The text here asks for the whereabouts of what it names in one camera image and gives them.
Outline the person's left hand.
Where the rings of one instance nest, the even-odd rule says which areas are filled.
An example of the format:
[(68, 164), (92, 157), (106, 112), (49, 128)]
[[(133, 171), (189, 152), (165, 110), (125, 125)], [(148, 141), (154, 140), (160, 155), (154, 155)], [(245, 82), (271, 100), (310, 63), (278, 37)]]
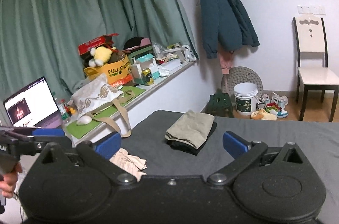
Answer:
[(11, 199), (14, 196), (14, 191), (18, 181), (18, 174), (22, 173), (22, 166), (18, 162), (14, 169), (3, 176), (3, 180), (0, 182), (0, 189), (2, 196)]

